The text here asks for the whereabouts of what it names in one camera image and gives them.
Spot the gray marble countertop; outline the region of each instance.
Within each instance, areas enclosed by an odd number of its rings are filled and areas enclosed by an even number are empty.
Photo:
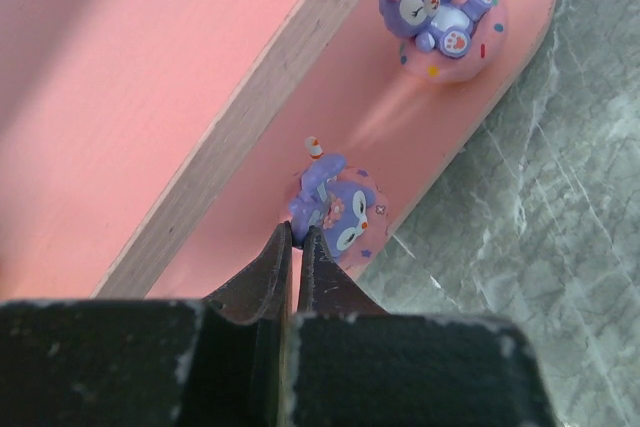
[[[363,274],[396,312],[496,312],[559,425],[640,426],[640,0],[558,0],[521,78]]]

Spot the figurine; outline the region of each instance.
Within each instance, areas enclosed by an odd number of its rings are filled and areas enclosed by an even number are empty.
[[[299,191],[289,202],[294,244],[302,246],[309,227],[315,225],[323,230],[336,262],[347,259],[349,266],[368,263],[386,241],[386,198],[369,174],[347,166],[343,155],[325,154],[315,137],[309,137],[305,144],[313,163],[300,176]],[[364,234],[370,229],[367,242]],[[358,252],[347,255],[363,239]]]
[[[379,10],[387,30],[402,39],[401,63],[431,80],[441,72],[440,82],[473,77],[504,43],[506,11],[498,0],[379,0]]]

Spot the pink flower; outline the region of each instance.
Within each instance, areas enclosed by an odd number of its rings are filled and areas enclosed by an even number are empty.
[[[322,223],[323,229],[332,228],[337,221],[342,217],[342,213],[344,212],[344,202],[342,199],[338,199],[334,194],[329,194],[331,199],[331,207],[329,207],[329,212],[324,217],[324,221]]]

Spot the white belly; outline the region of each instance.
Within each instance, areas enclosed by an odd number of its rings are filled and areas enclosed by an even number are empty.
[[[457,27],[461,30],[465,30],[469,27],[471,19],[467,17],[467,14],[455,7],[449,7],[448,5],[441,5],[438,9],[438,13],[431,21],[436,29],[444,32],[451,27]]]

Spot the wooden edge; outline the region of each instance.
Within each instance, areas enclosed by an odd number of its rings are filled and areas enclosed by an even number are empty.
[[[299,0],[92,297],[146,295],[359,0]]]
[[[456,149],[454,149],[451,152],[449,152],[448,155],[445,157],[444,162],[442,162],[441,169],[438,170],[438,172],[436,172],[433,175],[433,177],[424,186],[424,188],[420,191],[420,193],[418,195],[416,195],[413,198],[413,200],[409,204],[407,204],[405,206],[405,208],[402,210],[402,212],[400,212],[400,214],[395,219],[395,221],[389,226],[389,234],[390,235],[395,233],[396,230],[398,230],[398,228],[400,227],[400,225],[402,225],[402,223],[405,220],[407,220],[407,217],[409,217],[409,214],[411,214],[413,209],[415,209],[416,206],[420,203],[422,198],[427,194],[427,192],[433,186],[435,181],[438,180],[438,177],[440,177],[442,175],[442,173],[445,171],[445,169],[453,161],[455,156],[458,155],[458,152],[460,152],[460,150],[464,147],[464,144],[466,144],[467,141],[474,134],[474,132],[476,130],[478,130],[478,128],[480,127],[482,122],[485,121],[487,116],[491,113],[491,111],[494,109],[494,107],[498,104],[500,99],[507,93],[507,90],[509,90],[509,88],[514,84],[514,82],[516,81],[518,76],[520,76],[520,74],[522,74],[522,72],[527,67],[527,65],[529,65],[529,63],[533,60],[533,57],[536,55],[536,53],[538,52],[538,50],[542,46],[542,42],[544,42],[544,39],[545,39],[547,33],[549,32],[549,28],[551,27],[551,22],[553,20],[553,13],[554,13],[554,8],[556,6],[556,2],[557,2],[557,0],[553,0],[553,2],[551,3],[551,6],[549,7],[549,12],[548,12],[547,23],[544,25],[544,27],[542,29],[540,29],[540,32],[538,32],[538,36],[536,37],[535,42],[531,46],[530,54],[525,58],[524,62],[522,63],[521,68],[518,71],[514,72],[513,76],[508,81],[505,81],[500,85],[500,87],[496,91],[495,95],[491,98],[491,100],[487,104],[485,112],[483,112],[483,114],[477,119],[477,121],[474,122],[473,125],[471,125],[469,127],[469,129],[467,130],[465,135],[460,138]]]

